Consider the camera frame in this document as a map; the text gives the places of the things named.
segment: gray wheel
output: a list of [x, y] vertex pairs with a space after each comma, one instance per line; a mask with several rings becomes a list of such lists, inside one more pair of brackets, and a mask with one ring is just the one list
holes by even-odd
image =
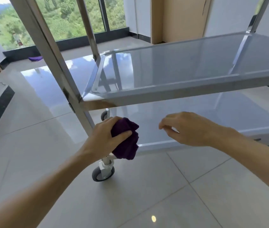
[[103, 178], [102, 178], [101, 169], [100, 169], [99, 167], [97, 167], [97, 168], [95, 168], [94, 171], [92, 172], [92, 179], [93, 179], [94, 181], [97, 181], [97, 182], [105, 181], [105, 180], [111, 178], [111, 176], [112, 176], [113, 174], [114, 174], [114, 167], [112, 167], [112, 169], [111, 169], [111, 174], [110, 174], [107, 178], [103, 179]]
[[104, 112], [102, 112], [101, 114], [101, 120], [104, 121], [107, 118], [107, 110], [105, 110]]

